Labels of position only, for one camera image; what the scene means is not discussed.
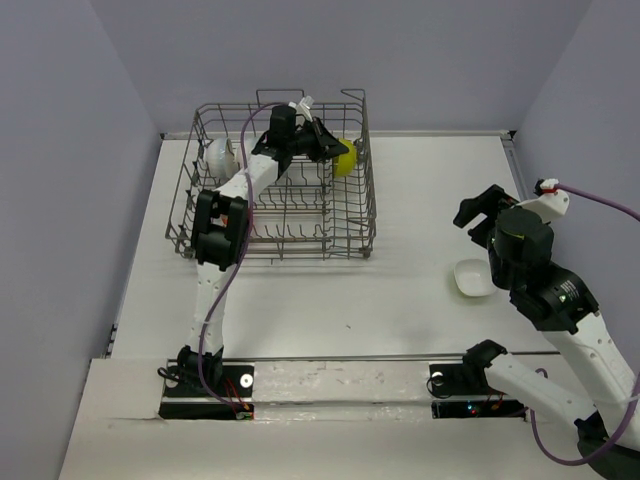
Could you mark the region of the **lime green bowl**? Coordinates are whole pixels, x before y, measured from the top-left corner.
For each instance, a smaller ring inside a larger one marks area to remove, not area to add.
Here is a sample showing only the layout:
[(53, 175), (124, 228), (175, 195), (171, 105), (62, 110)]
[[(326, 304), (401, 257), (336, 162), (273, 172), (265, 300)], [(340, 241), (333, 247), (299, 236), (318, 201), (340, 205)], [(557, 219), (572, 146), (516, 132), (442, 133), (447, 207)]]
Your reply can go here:
[(339, 142), (346, 148), (346, 152), (332, 159), (332, 171), (335, 178), (343, 178), (350, 175), (357, 164), (355, 145), (345, 138), (340, 138)]

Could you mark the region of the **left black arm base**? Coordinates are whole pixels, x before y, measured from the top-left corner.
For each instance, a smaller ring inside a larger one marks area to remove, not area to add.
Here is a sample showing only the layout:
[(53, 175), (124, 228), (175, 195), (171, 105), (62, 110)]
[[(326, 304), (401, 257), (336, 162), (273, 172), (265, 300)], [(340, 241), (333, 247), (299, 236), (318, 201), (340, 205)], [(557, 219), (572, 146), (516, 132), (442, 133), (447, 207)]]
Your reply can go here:
[(163, 380), (159, 416), (165, 420), (250, 421), (255, 367), (226, 362), (220, 352), (183, 347), (156, 370)]

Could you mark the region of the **grey wire dish rack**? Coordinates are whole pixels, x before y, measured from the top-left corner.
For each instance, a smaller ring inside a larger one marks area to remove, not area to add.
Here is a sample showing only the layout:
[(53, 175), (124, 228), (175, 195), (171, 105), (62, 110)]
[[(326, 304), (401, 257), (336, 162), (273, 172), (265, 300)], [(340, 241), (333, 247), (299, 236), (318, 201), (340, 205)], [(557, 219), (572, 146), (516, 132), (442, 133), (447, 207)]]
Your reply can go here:
[[(165, 237), (175, 252), (193, 259), (191, 246), (196, 199), (203, 189), (223, 183), (206, 162), (206, 149), (225, 138), (232, 151), (242, 139), (268, 128), (263, 105), (298, 100), (301, 89), (259, 89), (246, 102), (210, 102), (196, 108), (176, 181)], [(376, 200), (366, 93), (345, 88), (340, 97), (316, 101), (311, 112), (337, 137), (351, 141), (356, 162), (341, 176), (335, 163), (313, 163), (297, 156), (282, 178), (267, 187), (254, 205), (250, 259), (367, 259), (376, 236)]]

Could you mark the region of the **white round bowl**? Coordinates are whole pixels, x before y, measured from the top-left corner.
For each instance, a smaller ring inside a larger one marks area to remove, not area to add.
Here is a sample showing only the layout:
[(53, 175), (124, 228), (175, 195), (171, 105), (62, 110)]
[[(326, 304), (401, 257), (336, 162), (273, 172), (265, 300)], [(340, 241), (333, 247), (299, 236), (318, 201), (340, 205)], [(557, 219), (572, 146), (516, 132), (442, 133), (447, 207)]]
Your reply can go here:
[(205, 148), (204, 160), (212, 177), (221, 181), (234, 175), (235, 157), (228, 137), (211, 141)]
[(245, 164), (250, 159), (251, 150), (252, 141), (250, 138), (245, 138), (242, 142), (238, 143), (235, 151), (236, 171), (241, 171), (245, 168)]

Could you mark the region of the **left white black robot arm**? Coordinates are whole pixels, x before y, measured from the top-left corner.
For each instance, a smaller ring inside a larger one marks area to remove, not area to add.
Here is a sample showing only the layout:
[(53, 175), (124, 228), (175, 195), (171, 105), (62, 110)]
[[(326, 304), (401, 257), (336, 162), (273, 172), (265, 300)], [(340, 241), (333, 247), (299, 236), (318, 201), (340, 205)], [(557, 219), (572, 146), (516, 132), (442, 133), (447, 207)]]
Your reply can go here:
[(215, 392), (223, 377), (226, 297), (248, 250), (258, 196), (296, 157), (329, 163), (335, 177), (350, 174), (356, 165), (354, 144), (335, 137), (312, 114), (313, 104), (310, 96), (269, 104), (269, 127), (258, 139), (242, 135), (237, 153), (208, 156), (225, 181), (196, 199), (190, 241), (198, 275), (196, 309), (189, 339), (177, 355), (179, 378), (198, 394)]

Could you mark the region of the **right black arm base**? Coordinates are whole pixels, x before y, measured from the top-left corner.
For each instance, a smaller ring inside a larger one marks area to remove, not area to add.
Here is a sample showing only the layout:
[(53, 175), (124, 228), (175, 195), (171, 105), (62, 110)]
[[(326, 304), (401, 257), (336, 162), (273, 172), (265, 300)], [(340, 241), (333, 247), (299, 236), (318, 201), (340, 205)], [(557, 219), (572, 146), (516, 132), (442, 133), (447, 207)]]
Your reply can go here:
[(426, 389), (436, 420), (475, 418), (525, 419), (527, 408), (489, 386), (485, 370), (507, 350), (492, 340), (468, 349), (458, 362), (429, 365)]

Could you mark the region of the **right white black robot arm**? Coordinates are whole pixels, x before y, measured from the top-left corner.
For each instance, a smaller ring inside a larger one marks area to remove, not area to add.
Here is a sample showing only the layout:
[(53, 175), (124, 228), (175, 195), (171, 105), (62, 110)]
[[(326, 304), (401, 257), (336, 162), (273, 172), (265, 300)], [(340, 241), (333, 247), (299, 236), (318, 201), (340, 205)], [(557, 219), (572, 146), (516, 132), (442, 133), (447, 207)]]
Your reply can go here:
[(604, 479), (639, 476), (639, 375), (608, 332), (599, 303), (586, 283), (552, 259), (552, 223), (563, 217), (577, 189), (541, 179), (535, 196), (518, 200), (498, 186), (461, 201), (453, 219), (471, 240), (486, 249), (493, 284), (568, 364), (585, 396), (575, 396), (534, 371), (492, 340), (466, 351), (460, 379), (470, 391), (491, 388), (529, 411), (536, 443), (542, 441), (538, 417), (576, 433), (579, 456), (563, 459), (546, 447), (541, 453), (566, 466), (587, 465)]

